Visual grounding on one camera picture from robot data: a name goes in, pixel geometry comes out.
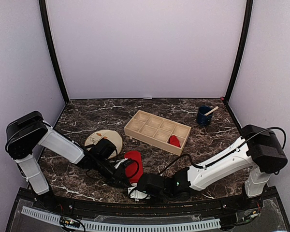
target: black metal rail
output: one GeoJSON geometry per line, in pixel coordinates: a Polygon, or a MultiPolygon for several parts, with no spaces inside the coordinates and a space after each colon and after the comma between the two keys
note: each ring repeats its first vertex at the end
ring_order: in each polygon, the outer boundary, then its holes
{"type": "MultiPolygon", "coordinates": [[[[286,228],[290,231],[289,221],[282,205],[280,196],[276,187],[265,188],[262,194],[263,200],[276,197],[280,211],[286,224],[286,228]]],[[[6,232],[10,231],[15,210],[19,199],[32,201],[33,205],[38,208],[43,207],[36,202],[34,194],[31,190],[20,188],[15,199],[6,232]]],[[[158,218],[158,217],[176,217],[188,215],[201,215],[201,218],[215,217],[220,220],[236,220],[235,212],[228,210],[224,205],[231,208],[236,208],[236,203],[241,201],[242,196],[230,196],[221,199],[194,201],[194,202],[179,202],[179,203],[160,203],[155,205],[148,204],[126,204],[126,203],[102,203],[70,199],[65,197],[57,197],[64,212],[74,218],[95,218],[98,215],[117,216],[117,217],[142,217],[142,218],[158,218]]],[[[255,208],[255,202],[252,201],[249,208],[255,208]]]]}
{"type": "Polygon", "coordinates": [[[244,53],[244,49],[245,49],[245,44],[246,44],[248,29],[249,29],[249,23],[250,23],[250,18],[251,18],[252,4],[253,4],[253,0],[247,0],[240,43],[238,45],[238,50],[237,50],[237,54],[236,54],[235,63],[234,63],[233,71],[231,74],[230,82],[228,85],[228,89],[227,89],[226,95],[224,97],[224,99],[227,103],[229,102],[230,97],[232,95],[232,91],[234,89],[234,85],[235,85],[235,81],[236,81],[236,78],[238,75],[238,71],[240,69],[240,65],[242,62],[242,57],[243,57],[243,53],[244,53]]]}
{"type": "Polygon", "coordinates": [[[52,33],[50,30],[48,16],[47,16],[46,2],[45,2],[45,0],[39,0],[39,4],[40,4],[41,18],[42,18],[42,22],[43,22],[44,33],[45,33],[45,37],[46,37],[49,55],[50,55],[50,58],[51,58],[52,63],[53,63],[53,68],[55,71],[55,75],[56,75],[56,78],[58,81],[58,85],[59,85],[62,97],[64,99],[64,102],[68,103],[69,96],[68,96],[68,92],[66,90],[66,87],[64,85],[64,82],[63,82],[63,78],[61,75],[59,63],[58,63],[56,52],[55,52],[52,33]]]}

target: black cable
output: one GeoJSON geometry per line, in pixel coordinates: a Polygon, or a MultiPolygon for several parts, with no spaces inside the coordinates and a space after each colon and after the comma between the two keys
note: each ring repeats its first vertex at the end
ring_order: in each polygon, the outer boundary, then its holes
{"type": "Polygon", "coordinates": [[[258,133],[254,134],[253,136],[251,136],[250,138],[248,138],[247,140],[245,140],[243,143],[241,143],[237,148],[235,148],[232,151],[228,152],[226,155],[220,157],[219,159],[217,159],[217,160],[215,160],[215,161],[213,161],[213,162],[211,162],[209,164],[206,164],[205,167],[202,167],[202,166],[199,166],[199,165],[194,164],[193,161],[192,161],[192,157],[191,157],[190,154],[183,154],[183,155],[177,157],[176,159],[174,159],[168,166],[166,166],[161,172],[159,172],[159,174],[162,174],[163,172],[165,172],[165,170],[167,170],[172,164],[174,164],[177,160],[179,160],[183,156],[188,156],[191,165],[193,167],[195,167],[195,168],[199,168],[199,169],[208,168],[208,167],[214,165],[215,163],[223,160],[224,158],[226,158],[227,156],[229,156],[230,154],[232,154],[233,152],[235,152],[237,149],[240,149],[244,144],[246,144],[249,140],[253,139],[257,135],[259,135],[259,134],[261,134],[263,132],[269,131],[269,130],[274,130],[274,129],[277,129],[277,130],[280,130],[280,131],[283,132],[283,134],[284,134],[284,143],[283,143],[282,149],[284,149],[284,147],[286,145],[286,141],[287,141],[286,132],[282,128],[280,128],[280,127],[269,127],[269,128],[263,129],[263,130],[259,131],[258,133]]]}
{"type": "Polygon", "coordinates": [[[137,169],[136,169],[136,172],[135,172],[132,176],[127,177],[128,179],[131,179],[132,177],[134,177],[135,175],[137,175],[137,173],[138,173],[139,170],[140,170],[140,165],[139,165],[139,163],[138,163],[136,160],[133,160],[133,161],[136,163],[136,165],[137,165],[137,169]]]}
{"type": "Polygon", "coordinates": [[[20,129],[20,130],[18,130],[16,133],[14,133],[9,139],[8,139],[8,141],[6,142],[6,144],[5,144],[5,151],[7,152],[7,153],[9,153],[9,151],[8,151],[8,144],[10,143],[10,141],[12,140],[12,139],[14,139],[14,137],[17,135],[17,134],[19,134],[20,132],[22,132],[22,131],[24,131],[24,130],[26,130],[26,129],[28,129],[28,127],[23,127],[22,129],[20,129]]]}
{"type": "Polygon", "coordinates": [[[284,147],[286,145],[286,141],[287,141],[286,132],[282,128],[280,128],[280,127],[269,127],[269,128],[263,129],[263,130],[259,131],[258,133],[254,134],[253,136],[251,136],[250,138],[248,138],[247,140],[245,140],[244,142],[242,142],[237,148],[235,148],[232,151],[228,152],[226,155],[220,157],[219,159],[217,159],[217,160],[215,160],[215,161],[213,161],[213,162],[211,162],[209,164],[206,164],[205,167],[208,168],[208,167],[214,165],[215,163],[221,161],[222,159],[226,158],[228,155],[232,154],[237,149],[240,149],[244,144],[246,144],[249,140],[253,139],[257,135],[259,135],[259,134],[261,134],[263,132],[269,131],[269,130],[274,130],[274,129],[277,129],[277,130],[280,130],[280,131],[283,132],[283,134],[284,134],[284,143],[283,143],[282,149],[284,149],[284,147]]]}
{"type": "Polygon", "coordinates": [[[47,123],[47,122],[45,122],[45,121],[43,121],[43,123],[44,123],[45,125],[47,125],[47,126],[49,126],[49,127],[52,128],[52,126],[51,126],[49,123],[47,123]]]}
{"type": "Polygon", "coordinates": [[[116,159],[115,159],[115,163],[117,162],[117,159],[118,159],[118,152],[117,152],[117,148],[115,149],[115,152],[116,152],[116,159]]]}
{"type": "Polygon", "coordinates": [[[159,172],[159,175],[161,175],[162,173],[164,173],[172,164],[174,164],[176,161],[178,161],[179,159],[185,157],[185,156],[188,156],[189,157],[189,161],[191,163],[191,165],[195,168],[199,168],[199,169],[202,169],[203,167],[202,166],[199,166],[199,165],[196,165],[194,164],[194,162],[192,161],[192,157],[190,154],[183,154],[179,157],[177,157],[176,159],[174,159],[171,163],[168,164],[168,166],[166,166],[161,172],[159,172]]]}
{"type": "MultiPolygon", "coordinates": [[[[237,221],[237,222],[232,223],[232,224],[229,224],[229,225],[226,225],[226,224],[221,224],[221,225],[228,227],[228,226],[243,226],[243,225],[251,223],[254,219],[257,218],[257,216],[251,217],[252,215],[257,213],[258,216],[260,216],[262,208],[260,207],[259,203],[257,203],[257,206],[258,206],[258,210],[256,212],[253,211],[252,213],[250,213],[250,215],[247,215],[244,218],[242,218],[242,220],[237,221]]],[[[245,210],[236,210],[236,209],[232,209],[232,210],[238,211],[238,212],[244,212],[245,211],[245,210]]]]}
{"type": "Polygon", "coordinates": [[[53,214],[57,214],[57,215],[60,215],[60,216],[62,216],[62,217],[66,217],[66,218],[70,218],[70,219],[72,219],[72,220],[75,220],[75,221],[77,221],[79,224],[81,224],[81,226],[83,227],[83,232],[86,232],[86,228],[85,228],[85,226],[84,226],[84,224],[80,221],[80,220],[78,220],[78,219],[75,219],[75,218],[72,218],[71,216],[68,216],[68,215],[65,215],[65,214],[62,214],[62,213],[57,213],[57,212],[54,212],[54,211],[52,211],[52,210],[50,210],[50,209],[48,209],[48,208],[46,208],[44,205],[43,205],[43,203],[36,197],[35,198],[39,203],[40,203],[40,205],[45,209],[45,210],[47,210],[47,211],[49,211],[49,212],[51,212],[51,213],[53,213],[53,214]]]}
{"type": "Polygon", "coordinates": [[[286,145],[286,141],[287,141],[287,135],[286,135],[286,132],[280,127],[269,127],[269,128],[263,129],[263,130],[259,131],[258,133],[254,134],[253,136],[251,136],[249,139],[245,140],[242,144],[239,145],[238,148],[241,148],[245,143],[247,143],[249,140],[253,139],[257,135],[259,135],[259,134],[261,134],[263,132],[269,131],[269,130],[280,130],[281,132],[283,132],[283,134],[284,134],[284,143],[282,145],[282,149],[284,149],[285,145],[286,145]]]}
{"type": "Polygon", "coordinates": [[[92,168],[89,168],[86,172],[85,172],[85,175],[90,178],[90,179],[93,179],[91,176],[88,175],[88,173],[92,170],[92,168]]]}
{"type": "Polygon", "coordinates": [[[74,231],[76,231],[76,230],[74,230],[74,229],[69,229],[68,227],[66,227],[64,224],[63,225],[61,225],[62,227],[62,230],[63,231],[66,231],[66,232],[74,232],[74,231]]]}
{"type": "MultiPolygon", "coordinates": [[[[134,192],[134,191],[136,191],[136,186],[133,188],[133,189],[131,189],[131,191],[129,192],[129,194],[128,194],[128,197],[130,198],[130,199],[133,199],[132,197],[131,197],[131,194],[132,194],[132,192],[134,192]]],[[[139,200],[144,200],[144,199],[146,199],[148,197],[148,194],[144,197],[144,198],[140,198],[139,200]]]]}

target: light purple wall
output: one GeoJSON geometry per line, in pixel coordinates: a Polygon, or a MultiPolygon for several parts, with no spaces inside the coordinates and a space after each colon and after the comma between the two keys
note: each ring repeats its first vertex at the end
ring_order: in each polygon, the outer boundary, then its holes
{"type": "MultiPolygon", "coordinates": [[[[242,126],[279,126],[286,131],[289,162],[270,184],[277,186],[290,220],[290,0],[254,1],[230,106],[242,126]]],[[[276,134],[283,142],[282,134],[276,134]]]]}
{"type": "Polygon", "coordinates": [[[245,0],[47,2],[72,99],[225,94],[245,0]]]}
{"type": "Polygon", "coordinates": [[[64,106],[37,0],[0,0],[0,232],[26,182],[4,151],[6,126],[33,111],[54,123],[64,106]]]}

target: red object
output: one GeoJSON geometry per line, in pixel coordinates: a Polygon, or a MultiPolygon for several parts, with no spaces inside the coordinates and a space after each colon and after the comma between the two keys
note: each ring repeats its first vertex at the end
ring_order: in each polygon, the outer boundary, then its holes
{"type": "Polygon", "coordinates": [[[170,137],[170,144],[177,146],[177,147],[180,147],[179,140],[175,135],[170,137]]]}
{"type": "MultiPolygon", "coordinates": [[[[124,155],[124,158],[132,159],[132,160],[135,160],[136,162],[138,162],[138,164],[140,166],[139,171],[137,172],[137,174],[134,177],[129,179],[130,183],[137,183],[139,181],[140,177],[143,175],[143,163],[142,163],[141,153],[138,151],[128,151],[124,155]]],[[[126,176],[127,177],[132,176],[133,174],[135,174],[136,170],[137,170],[136,163],[129,165],[125,170],[126,176]]]]}

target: dark marble surface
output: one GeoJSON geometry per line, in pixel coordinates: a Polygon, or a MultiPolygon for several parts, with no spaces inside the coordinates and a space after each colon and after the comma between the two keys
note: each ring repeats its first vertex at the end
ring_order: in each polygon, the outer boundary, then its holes
{"type": "MultiPolygon", "coordinates": [[[[124,134],[124,126],[138,111],[143,110],[188,126],[191,133],[184,147],[195,163],[204,161],[232,144],[239,137],[230,115],[218,99],[110,99],[70,101],[60,117],[56,129],[69,138],[84,144],[93,132],[103,129],[117,131],[123,138],[124,153],[138,150],[142,154],[144,172],[157,173],[177,157],[159,148],[137,140],[130,140],[124,134]],[[219,106],[212,123],[201,128],[196,123],[199,106],[219,106]]],[[[110,187],[104,183],[97,171],[90,171],[88,178],[84,169],[69,163],[66,159],[46,149],[39,161],[41,169],[58,196],[81,200],[111,203],[135,203],[126,191],[110,187]]],[[[170,176],[185,166],[190,166],[188,158],[180,159],[168,171],[170,176]]],[[[241,193],[241,185],[249,176],[249,169],[231,174],[207,189],[196,192],[190,201],[207,200],[233,196],[241,193]]]]}

